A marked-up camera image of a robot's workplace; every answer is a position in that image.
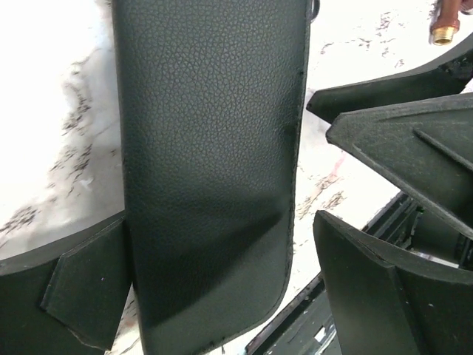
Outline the silver thinning scissors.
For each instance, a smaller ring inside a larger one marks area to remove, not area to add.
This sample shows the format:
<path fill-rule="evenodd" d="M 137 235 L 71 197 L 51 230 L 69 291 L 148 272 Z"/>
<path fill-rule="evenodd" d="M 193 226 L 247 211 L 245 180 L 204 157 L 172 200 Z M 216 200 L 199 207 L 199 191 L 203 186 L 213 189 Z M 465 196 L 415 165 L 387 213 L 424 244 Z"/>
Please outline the silver thinning scissors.
<path fill-rule="evenodd" d="M 311 0 L 310 21 L 314 22 L 320 11 L 320 0 Z"/>

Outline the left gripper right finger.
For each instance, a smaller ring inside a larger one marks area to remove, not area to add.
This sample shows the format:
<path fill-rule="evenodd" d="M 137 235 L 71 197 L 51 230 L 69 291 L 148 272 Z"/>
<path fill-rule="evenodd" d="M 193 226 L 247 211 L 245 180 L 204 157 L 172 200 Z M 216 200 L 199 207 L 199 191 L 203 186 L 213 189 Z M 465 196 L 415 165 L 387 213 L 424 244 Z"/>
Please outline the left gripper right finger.
<path fill-rule="evenodd" d="M 471 354 L 472 273 L 418 257 L 326 211 L 316 250 L 343 354 Z"/>

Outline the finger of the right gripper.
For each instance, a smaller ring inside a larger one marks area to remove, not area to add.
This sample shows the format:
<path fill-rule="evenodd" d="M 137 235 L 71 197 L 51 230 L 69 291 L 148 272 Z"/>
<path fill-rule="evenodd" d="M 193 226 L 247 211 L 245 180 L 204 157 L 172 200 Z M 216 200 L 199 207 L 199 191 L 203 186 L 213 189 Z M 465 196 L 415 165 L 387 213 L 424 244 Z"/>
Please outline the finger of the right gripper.
<path fill-rule="evenodd" d="M 472 94 L 340 114 L 327 142 L 472 237 Z"/>
<path fill-rule="evenodd" d="M 331 124 L 343 112 L 455 95 L 472 80 L 472 47 L 456 46 L 412 70 L 356 84 L 321 89 L 307 111 Z"/>

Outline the black fabric tool case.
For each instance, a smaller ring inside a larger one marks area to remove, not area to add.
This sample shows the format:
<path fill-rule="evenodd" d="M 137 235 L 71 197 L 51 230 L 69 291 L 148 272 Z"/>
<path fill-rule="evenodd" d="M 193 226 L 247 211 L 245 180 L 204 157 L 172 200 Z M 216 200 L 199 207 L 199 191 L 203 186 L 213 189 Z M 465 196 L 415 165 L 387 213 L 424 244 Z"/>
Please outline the black fabric tool case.
<path fill-rule="evenodd" d="M 309 1 L 112 3 L 145 354 L 204 354 L 284 298 L 310 11 Z"/>

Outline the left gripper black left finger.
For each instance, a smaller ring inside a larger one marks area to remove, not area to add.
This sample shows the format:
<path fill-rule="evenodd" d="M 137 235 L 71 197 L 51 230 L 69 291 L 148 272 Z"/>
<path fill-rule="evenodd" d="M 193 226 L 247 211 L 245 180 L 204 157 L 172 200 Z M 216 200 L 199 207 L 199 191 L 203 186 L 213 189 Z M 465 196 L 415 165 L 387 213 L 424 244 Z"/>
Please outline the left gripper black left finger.
<path fill-rule="evenodd" d="M 1 353 L 103 354 L 132 283 L 118 213 L 1 261 Z"/>

